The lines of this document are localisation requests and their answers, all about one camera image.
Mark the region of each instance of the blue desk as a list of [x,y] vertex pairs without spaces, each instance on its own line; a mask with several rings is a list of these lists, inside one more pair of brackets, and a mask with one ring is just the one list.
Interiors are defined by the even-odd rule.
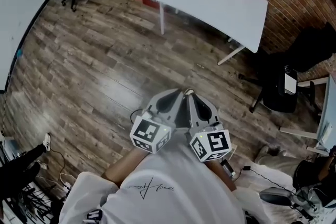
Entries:
[[[318,79],[315,80],[314,82],[318,82],[318,84],[327,83],[327,87],[325,89],[326,93],[324,96],[324,104],[321,114],[321,120],[317,132],[309,133],[283,127],[280,128],[280,131],[283,133],[316,139],[318,141],[316,146],[314,148],[307,147],[307,149],[328,156],[329,155],[328,151],[334,145],[336,145],[336,83],[334,79],[331,77],[331,75],[329,75],[329,77],[326,79]],[[309,85],[309,81],[302,82],[300,86],[307,86],[307,85]],[[323,135],[328,124],[331,124],[333,126],[333,129],[329,134],[328,138],[323,139],[324,138]]]

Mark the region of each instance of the white marker cube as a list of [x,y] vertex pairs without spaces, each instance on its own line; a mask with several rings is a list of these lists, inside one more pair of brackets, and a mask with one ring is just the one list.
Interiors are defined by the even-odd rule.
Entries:
[[171,133],[171,127],[137,116],[130,138],[134,146],[156,153],[170,140]]
[[232,149],[228,130],[196,133],[189,144],[201,162],[222,158]]

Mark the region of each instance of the black shirt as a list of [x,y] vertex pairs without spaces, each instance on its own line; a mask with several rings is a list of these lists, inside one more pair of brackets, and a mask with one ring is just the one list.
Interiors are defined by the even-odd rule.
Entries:
[[293,177],[293,187],[298,190],[302,187],[315,186],[315,192],[325,206],[336,199],[336,173],[334,163],[330,165],[329,174],[321,182],[318,179],[328,157],[319,157],[314,163],[302,161],[296,169]]

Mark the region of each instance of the black trim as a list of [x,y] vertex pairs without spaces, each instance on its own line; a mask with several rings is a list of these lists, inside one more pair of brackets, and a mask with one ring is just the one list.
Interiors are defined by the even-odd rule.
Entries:
[[12,75],[12,72],[13,72],[13,69],[14,69],[14,65],[15,65],[15,62],[16,62],[16,59],[17,59],[17,52],[22,48],[22,45],[23,43],[25,42],[26,40],[26,37],[29,33],[29,31],[31,30],[31,28],[33,27],[37,17],[40,15],[40,13],[42,12],[42,10],[44,9],[44,7],[48,4],[49,0],[44,0],[44,2],[42,3],[41,7],[38,9],[38,11],[36,12],[36,14],[34,15],[34,17],[32,18],[32,20],[30,21],[25,33],[23,34],[22,38],[21,38],[21,41],[16,49],[16,52],[14,54],[14,58],[13,58],[13,61],[12,61],[12,64],[10,65],[10,70],[9,70],[9,73],[8,73],[8,77],[7,77],[7,81],[6,81],[6,86],[5,86],[5,90],[0,90],[0,94],[1,93],[5,93],[7,91],[7,88],[8,88],[8,83],[9,83],[9,78],[10,76]]

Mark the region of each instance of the floor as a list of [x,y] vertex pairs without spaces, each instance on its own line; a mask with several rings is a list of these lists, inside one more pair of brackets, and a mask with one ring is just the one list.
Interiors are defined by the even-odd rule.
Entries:
[[[131,112],[144,108],[152,95],[175,87],[194,88],[216,105],[238,146],[230,161],[235,171],[250,163],[264,144],[308,156],[305,148],[314,141],[278,131],[280,126],[316,131],[306,100],[299,98],[293,114],[263,105],[251,114],[248,108],[260,89],[237,77],[255,76],[253,54],[242,51],[218,66],[236,46],[224,34],[169,11],[162,36],[158,10],[135,0],[81,0],[75,13],[69,4],[51,0],[45,7],[23,45],[7,96],[7,136],[29,150],[46,132],[52,134],[55,152],[43,157],[49,170],[43,174],[47,180],[38,178],[42,185],[60,182],[64,161],[57,152],[65,158],[63,173],[103,173],[132,147]],[[73,183],[71,176],[62,178]],[[288,184],[288,178],[280,178],[275,178],[279,184]],[[237,184],[258,191],[271,186],[252,174]],[[267,206],[275,223],[291,223],[298,215]]]

